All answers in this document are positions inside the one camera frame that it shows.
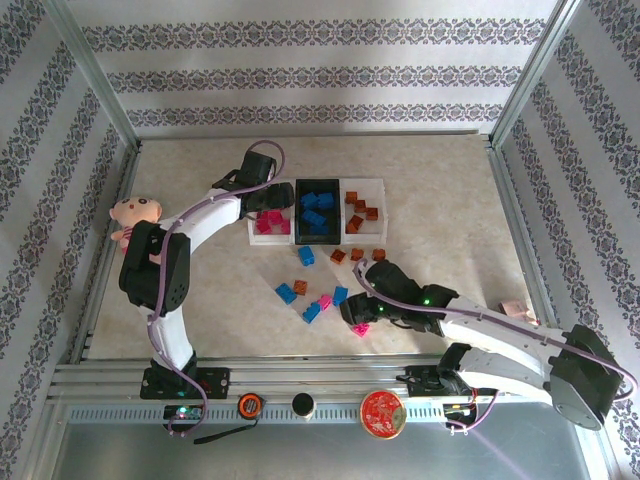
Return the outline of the white plastic bin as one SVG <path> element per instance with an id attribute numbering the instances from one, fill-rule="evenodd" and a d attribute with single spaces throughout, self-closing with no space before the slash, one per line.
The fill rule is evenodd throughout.
<path id="1" fill-rule="evenodd" d="M 381 178 L 342 178 L 339 180 L 340 204 L 342 210 L 342 243 L 364 244 L 364 245 L 384 245 L 387 239 L 388 214 L 386 206 L 386 190 L 384 181 Z M 358 200 L 365 200 L 367 208 L 377 208 L 379 219 L 377 221 L 367 221 L 365 213 L 355 213 L 354 204 L 345 203 L 345 193 L 356 191 Z M 358 234 L 347 234 L 346 224 L 353 215 L 359 215 L 364 219 L 364 223 Z"/>
<path id="2" fill-rule="evenodd" d="M 282 213 L 283 221 L 288 220 L 291 225 L 291 233 L 289 235 L 260 235 L 256 231 L 255 221 L 260 214 L 265 214 L 268 216 L 268 212 L 272 210 L 279 210 Z M 253 246 L 282 246 L 282 245 L 292 245 L 295 243 L 295 235 L 294 235 L 294 226 L 295 226 L 295 204 L 290 205 L 286 208 L 281 209 L 270 209 L 261 211 L 258 213 L 250 213 L 248 218 L 248 238 L 249 243 Z"/>

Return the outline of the black plastic bin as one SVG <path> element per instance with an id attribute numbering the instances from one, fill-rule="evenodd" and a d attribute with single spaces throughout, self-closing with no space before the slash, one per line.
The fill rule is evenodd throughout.
<path id="1" fill-rule="evenodd" d="M 310 209 L 323 215 L 329 226 L 330 233 L 325 236 L 311 235 L 310 227 L 301 219 L 302 213 L 307 210 L 300 205 L 300 197 L 314 192 L 317 196 L 321 193 L 331 192 L 334 195 L 335 206 L 332 209 L 321 210 L 319 208 Z M 295 243 L 298 245 L 338 245 L 342 236 L 342 211 L 339 200 L 339 180 L 338 179 L 296 179 L 295 180 Z"/>

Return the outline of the thin aluminium cross bar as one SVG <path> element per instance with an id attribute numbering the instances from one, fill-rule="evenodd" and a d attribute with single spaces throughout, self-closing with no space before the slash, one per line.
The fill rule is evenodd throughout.
<path id="1" fill-rule="evenodd" d="M 169 134 L 159 134 L 158 132 L 151 132 L 146 134 L 138 134 L 138 138 L 143 141 L 165 141 L 165 140 L 228 140 L 228 139 L 283 139 L 283 138 L 312 138 L 312 137 L 387 137 L 387 136 L 400 136 L 400 137 L 435 137 L 435 136 L 479 136 L 483 141 L 490 142 L 492 135 L 489 133 L 480 133 L 474 129 L 453 129 L 453 130 L 395 130 L 395 131 L 383 131 L 383 130 L 370 130 L 370 131 L 338 131 L 336 129 L 329 130 L 295 130 L 295 131 L 254 131 L 249 130 L 246 132 L 204 132 L 204 131 L 179 131 L 170 132 Z"/>

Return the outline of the small pinkish beige box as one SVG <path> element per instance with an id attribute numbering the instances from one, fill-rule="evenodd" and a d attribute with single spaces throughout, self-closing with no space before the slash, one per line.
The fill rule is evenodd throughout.
<path id="1" fill-rule="evenodd" d="M 530 313 L 530 309 L 525 302 L 520 300 L 507 300 L 499 303 L 500 312 L 504 315 L 522 320 L 529 324 L 536 324 L 537 319 Z"/>

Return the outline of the red round badge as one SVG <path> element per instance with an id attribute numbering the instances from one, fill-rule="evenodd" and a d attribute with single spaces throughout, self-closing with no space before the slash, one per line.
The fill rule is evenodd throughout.
<path id="1" fill-rule="evenodd" d="M 371 436 L 391 440 L 404 429 L 407 410 L 402 399 L 390 390 L 367 394 L 359 407 L 360 423 Z"/>

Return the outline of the small circuit board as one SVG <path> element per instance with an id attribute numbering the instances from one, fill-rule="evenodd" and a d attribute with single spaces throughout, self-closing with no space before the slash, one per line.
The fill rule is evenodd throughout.
<path id="1" fill-rule="evenodd" d="M 470 425 L 477 419 L 477 406 L 475 403 L 444 404 L 443 411 L 449 421 L 455 421 L 465 425 Z"/>
<path id="2" fill-rule="evenodd" d="M 163 410 L 163 423 L 165 425 L 192 425 L 200 422 L 205 416 L 202 404 L 173 404 L 166 405 Z"/>

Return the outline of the pink plush doll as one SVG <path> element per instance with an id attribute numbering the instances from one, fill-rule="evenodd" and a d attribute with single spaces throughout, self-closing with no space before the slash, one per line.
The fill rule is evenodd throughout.
<path id="1" fill-rule="evenodd" d="M 123 254 L 128 250 L 133 229 L 140 221 L 157 223 L 162 215 L 162 207 L 156 200 L 146 197 L 131 197 L 118 201 L 110 210 L 110 219 L 120 229 L 111 234 Z"/>

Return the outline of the black round knob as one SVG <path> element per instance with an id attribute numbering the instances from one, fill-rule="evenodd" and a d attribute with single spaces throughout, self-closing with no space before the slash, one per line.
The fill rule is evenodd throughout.
<path id="1" fill-rule="evenodd" d="M 291 409 L 294 415 L 305 422 L 309 422 L 313 418 L 316 407 L 317 404 L 314 398 L 305 392 L 296 394 L 291 402 Z"/>

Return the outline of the grey metal panel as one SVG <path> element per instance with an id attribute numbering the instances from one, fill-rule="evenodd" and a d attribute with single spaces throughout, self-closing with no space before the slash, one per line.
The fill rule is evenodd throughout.
<path id="1" fill-rule="evenodd" d="M 72 425 L 52 480 L 623 480 L 571 429 L 411 424 L 375 440 L 357 425 L 260 425 L 206 445 L 154 426 Z"/>

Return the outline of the orange black tape measure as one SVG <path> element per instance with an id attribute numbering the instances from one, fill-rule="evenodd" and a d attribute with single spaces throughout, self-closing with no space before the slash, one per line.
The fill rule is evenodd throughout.
<path id="1" fill-rule="evenodd" d="M 242 433 L 255 428 L 258 423 L 262 411 L 264 409 L 265 400 L 255 393 L 246 393 L 242 395 L 237 402 L 237 412 L 240 417 L 248 421 L 248 424 L 236 427 L 227 431 L 223 431 L 217 434 L 209 435 L 206 437 L 197 438 L 193 441 L 194 445 L 209 444 L 217 440 L 221 440 L 225 437 L 229 437 L 234 434 Z"/>

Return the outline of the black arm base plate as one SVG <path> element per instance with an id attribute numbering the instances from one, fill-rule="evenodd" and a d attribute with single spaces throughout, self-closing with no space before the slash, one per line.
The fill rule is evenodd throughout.
<path id="1" fill-rule="evenodd" d="M 407 366 L 396 380 L 406 385 L 410 397 L 471 397 L 473 393 L 492 397 L 496 393 L 491 388 L 472 388 L 457 372 L 439 372 L 434 365 Z"/>
<path id="2" fill-rule="evenodd" d="M 228 368 L 197 367 L 194 381 L 208 399 L 223 400 L 228 396 L 230 370 Z M 172 370 L 147 368 L 140 387 L 144 400 L 196 400 L 202 395 L 189 381 Z"/>

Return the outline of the aluminium mounting rail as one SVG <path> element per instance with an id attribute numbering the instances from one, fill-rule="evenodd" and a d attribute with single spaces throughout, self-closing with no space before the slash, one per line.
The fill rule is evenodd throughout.
<path id="1" fill-rule="evenodd" d="M 355 355 L 310 357 L 254 357 L 201 359 L 198 365 L 227 368 L 228 398 L 255 392 L 272 401 L 283 401 L 309 392 L 322 401 L 353 400 L 378 389 L 400 396 L 406 387 L 396 380 L 408 366 L 436 365 L 433 355 Z M 133 403 L 148 360 L 87 360 L 54 369 L 46 394 L 49 403 Z"/>

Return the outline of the aluminium side rail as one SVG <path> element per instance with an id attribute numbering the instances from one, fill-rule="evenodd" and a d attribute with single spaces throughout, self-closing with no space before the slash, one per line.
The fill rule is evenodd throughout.
<path id="1" fill-rule="evenodd" d="M 113 207 L 117 200 L 131 195 L 141 149 L 141 141 L 125 149 L 115 197 L 108 205 L 109 208 Z M 110 217 L 107 217 L 107 220 L 104 238 L 96 251 L 94 268 L 89 276 L 90 282 L 81 307 L 80 318 L 62 357 L 63 364 L 78 364 L 82 361 L 87 339 L 93 334 L 98 320 L 117 249 L 116 243 L 110 239 L 110 235 L 115 231 L 116 222 Z"/>
<path id="2" fill-rule="evenodd" d="M 522 213 L 504 158 L 491 145 L 486 148 L 486 152 L 533 313 L 542 325 L 570 332 L 575 323 L 562 323 L 558 320 L 529 235 L 526 218 Z"/>

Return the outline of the aluminium corner post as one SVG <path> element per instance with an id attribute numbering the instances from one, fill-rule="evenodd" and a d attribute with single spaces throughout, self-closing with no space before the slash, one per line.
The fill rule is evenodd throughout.
<path id="1" fill-rule="evenodd" d="M 489 134 L 489 143 L 494 150 L 503 144 L 511 131 L 582 3 L 583 0 L 557 0 L 539 41 L 533 48 L 514 90 L 509 95 L 498 121 Z"/>
<path id="2" fill-rule="evenodd" d="M 41 0 L 41 3 L 119 136 L 128 147 L 138 151 L 141 141 L 67 1 Z"/>

